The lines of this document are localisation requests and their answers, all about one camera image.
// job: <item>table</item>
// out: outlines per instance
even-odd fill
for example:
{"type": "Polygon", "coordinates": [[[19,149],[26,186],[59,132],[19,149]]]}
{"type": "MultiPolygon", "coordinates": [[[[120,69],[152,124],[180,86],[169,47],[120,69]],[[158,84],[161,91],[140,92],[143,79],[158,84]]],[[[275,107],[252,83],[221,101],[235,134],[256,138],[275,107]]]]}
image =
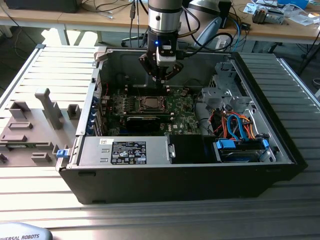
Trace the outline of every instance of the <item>table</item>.
{"type": "MultiPolygon", "coordinates": [[[[96,0],[96,6],[102,3],[110,3],[110,0],[96,0]]],[[[303,26],[289,19],[287,24],[255,24],[252,22],[250,14],[243,13],[246,3],[249,0],[237,0],[234,8],[242,21],[251,24],[251,30],[247,36],[248,40],[279,42],[279,43],[299,43],[312,44],[317,36],[318,30],[315,24],[303,26]]],[[[130,29],[130,6],[113,10],[113,19],[103,16],[102,13],[89,12],[82,8],[77,13],[62,13],[52,11],[35,11],[35,10],[11,10],[1,0],[2,6],[8,14],[22,27],[39,27],[39,28],[56,28],[63,45],[68,45],[69,40],[66,30],[85,30],[85,31],[106,31],[106,32],[129,32],[130,29]]],[[[101,10],[112,9],[123,5],[119,1],[115,4],[109,4],[101,7],[101,10]]],[[[89,1],[84,5],[86,8],[93,10],[93,1],[89,1]]],[[[309,4],[306,11],[320,12],[320,6],[309,4]]],[[[10,18],[0,9],[0,25],[16,26],[10,18]]],[[[137,20],[133,21],[132,33],[137,33],[137,20]]],[[[148,16],[139,8],[139,27],[140,33],[143,33],[148,27],[148,16]]],[[[236,30],[232,23],[227,25],[226,29],[220,29],[220,32],[235,34],[236,30]]],[[[101,42],[101,35],[98,34],[98,41],[101,42]]]]}

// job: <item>floor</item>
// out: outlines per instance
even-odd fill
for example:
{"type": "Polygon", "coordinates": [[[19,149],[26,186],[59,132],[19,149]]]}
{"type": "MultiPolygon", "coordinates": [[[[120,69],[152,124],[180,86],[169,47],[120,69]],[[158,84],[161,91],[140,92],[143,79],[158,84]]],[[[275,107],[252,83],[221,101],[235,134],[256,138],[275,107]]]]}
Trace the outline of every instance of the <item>floor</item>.
{"type": "MultiPolygon", "coordinates": [[[[21,29],[15,27],[12,31],[13,37],[10,39],[5,38],[3,35],[0,36],[0,95],[11,83],[12,79],[24,64],[25,59],[28,58],[35,47],[35,44],[24,32],[26,32],[36,43],[42,43],[45,41],[49,44],[50,41],[53,43],[59,41],[58,34],[55,32],[55,29],[24,27],[21,31],[21,29]]],[[[69,38],[74,45],[100,45],[95,40],[97,39],[97,35],[94,32],[68,31],[68,35],[71,35],[69,38]]],[[[108,46],[112,47],[121,47],[121,39],[128,37],[129,34],[124,32],[102,33],[103,41],[107,43],[108,46]]],[[[266,53],[269,49],[270,43],[247,41],[243,50],[246,51],[247,48],[251,49],[250,46],[252,47],[252,45],[254,45],[253,51],[255,53],[259,53],[261,51],[266,53]]],[[[132,47],[137,46],[137,41],[132,41],[132,47]]],[[[277,46],[274,54],[277,57],[284,58],[292,69],[297,71],[302,61],[301,55],[304,53],[302,50],[299,49],[296,44],[284,43],[282,46],[277,46]]],[[[301,79],[313,93],[317,91],[313,86],[313,79],[320,77],[320,61],[318,59],[320,59],[320,53],[301,75],[301,79]]]]}

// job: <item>aluminum profile table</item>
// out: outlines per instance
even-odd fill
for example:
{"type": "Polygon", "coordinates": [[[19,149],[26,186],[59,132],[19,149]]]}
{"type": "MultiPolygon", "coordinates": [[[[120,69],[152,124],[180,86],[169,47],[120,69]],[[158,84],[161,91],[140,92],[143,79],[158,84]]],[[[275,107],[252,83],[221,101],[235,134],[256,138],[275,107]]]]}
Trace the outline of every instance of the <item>aluminum profile table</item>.
{"type": "MultiPolygon", "coordinates": [[[[65,51],[75,48],[64,48],[59,54],[65,51]]],[[[36,59],[45,59],[44,53],[50,52],[35,50],[19,74],[28,74],[32,64],[42,64],[36,59]]],[[[257,198],[82,205],[54,167],[3,167],[0,223],[48,228],[57,240],[319,239],[319,105],[281,59],[270,54],[241,56],[309,165],[294,179],[274,184],[257,198]],[[281,70],[281,77],[272,69],[281,70]]],[[[23,79],[16,79],[2,102],[11,102],[23,79]]]]}

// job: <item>power supply label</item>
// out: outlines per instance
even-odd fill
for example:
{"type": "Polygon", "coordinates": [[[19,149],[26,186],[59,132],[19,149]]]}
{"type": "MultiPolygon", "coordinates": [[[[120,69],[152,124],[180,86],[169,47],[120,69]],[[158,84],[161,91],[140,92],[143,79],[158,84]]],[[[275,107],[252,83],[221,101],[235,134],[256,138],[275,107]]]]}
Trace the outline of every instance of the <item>power supply label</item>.
{"type": "Polygon", "coordinates": [[[112,143],[112,165],[147,164],[145,141],[114,141],[112,143]]]}

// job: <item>blue cable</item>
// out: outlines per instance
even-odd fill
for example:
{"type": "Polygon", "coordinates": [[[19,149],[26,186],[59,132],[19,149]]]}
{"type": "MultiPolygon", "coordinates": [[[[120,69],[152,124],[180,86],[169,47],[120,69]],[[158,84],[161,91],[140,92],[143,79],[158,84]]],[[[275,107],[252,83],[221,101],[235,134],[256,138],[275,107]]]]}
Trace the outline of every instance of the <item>blue cable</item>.
{"type": "Polygon", "coordinates": [[[238,31],[238,39],[236,40],[236,43],[235,43],[235,45],[234,45],[234,49],[232,50],[232,52],[234,52],[234,51],[237,49],[237,47],[238,47],[238,43],[239,43],[239,40],[240,40],[241,31],[240,31],[240,26],[239,26],[239,24],[237,23],[237,21],[234,20],[233,18],[231,18],[231,20],[235,23],[236,28],[237,28],[237,31],[238,31]]]}
{"type": "Polygon", "coordinates": [[[238,117],[237,115],[234,115],[234,114],[230,115],[230,116],[228,117],[227,122],[226,122],[226,127],[228,128],[229,134],[230,134],[232,137],[234,137],[235,140],[239,141],[239,138],[231,131],[230,123],[231,123],[232,117],[235,117],[235,118],[237,119],[237,121],[238,121],[239,131],[240,131],[241,137],[242,137],[245,141],[249,141],[249,139],[248,139],[246,133],[244,132],[243,127],[242,127],[242,121],[241,121],[240,117],[238,117]]]}

